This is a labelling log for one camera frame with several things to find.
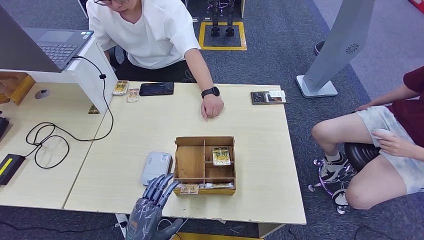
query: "wristwatch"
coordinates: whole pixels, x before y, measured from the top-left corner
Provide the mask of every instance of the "wristwatch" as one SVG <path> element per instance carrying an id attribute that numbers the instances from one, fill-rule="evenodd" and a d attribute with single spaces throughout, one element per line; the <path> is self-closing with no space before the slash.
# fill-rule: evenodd
<path id="1" fill-rule="evenodd" d="M 209 88 L 209 89 L 206 89 L 206 90 L 201 92 L 201 98 L 204 99 L 205 96 L 209 95 L 209 94 L 213 94 L 213 95 L 219 97 L 220 96 L 220 90 L 216 86 Z"/>

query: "sneaker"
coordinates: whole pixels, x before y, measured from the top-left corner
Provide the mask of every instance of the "sneaker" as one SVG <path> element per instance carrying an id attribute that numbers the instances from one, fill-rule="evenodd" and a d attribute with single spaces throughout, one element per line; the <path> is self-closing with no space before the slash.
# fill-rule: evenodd
<path id="1" fill-rule="evenodd" d="M 337 206 L 349 206 L 348 201 L 346 201 L 346 189 L 339 189 L 335 191 L 331 199 Z"/>
<path id="2" fill-rule="evenodd" d="M 324 157 L 323 162 L 319 176 L 322 181 L 331 182 L 339 176 L 340 171 L 348 164 L 348 158 L 344 153 L 340 153 L 340 160 L 327 161 L 327 158 Z"/>

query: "robotic hand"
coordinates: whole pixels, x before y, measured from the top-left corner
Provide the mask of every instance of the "robotic hand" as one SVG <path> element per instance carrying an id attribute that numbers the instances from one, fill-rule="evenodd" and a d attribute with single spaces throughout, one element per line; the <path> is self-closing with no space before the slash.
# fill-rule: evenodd
<path id="1" fill-rule="evenodd" d="M 173 176 L 172 173 L 166 176 L 162 174 L 150 181 L 143 196 L 137 200 L 129 216 L 125 240 L 169 240 L 180 230 L 183 225 L 183 220 L 180 218 L 167 228 L 158 230 L 162 209 L 171 192 L 178 185 L 178 181 L 175 180 L 164 192 Z"/>

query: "glasses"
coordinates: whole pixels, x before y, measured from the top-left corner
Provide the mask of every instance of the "glasses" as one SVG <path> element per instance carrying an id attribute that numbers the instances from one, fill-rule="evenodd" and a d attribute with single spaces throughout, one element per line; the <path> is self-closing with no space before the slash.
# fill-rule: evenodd
<path id="1" fill-rule="evenodd" d="M 124 4 L 128 2 L 129 0 L 94 0 L 94 2 L 101 6 L 110 6 L 112 5 L 112 1 L 118 4 Z"/>

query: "laptop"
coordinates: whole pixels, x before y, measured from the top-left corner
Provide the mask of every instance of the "laptop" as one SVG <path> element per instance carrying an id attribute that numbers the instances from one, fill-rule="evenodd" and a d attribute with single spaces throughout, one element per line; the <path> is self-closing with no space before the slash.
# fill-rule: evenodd
<path id="1" fill-rule="evenodd" d="M 61 73 L 91 30 L 21 28 L 0 5 L 0 69 Z"/>

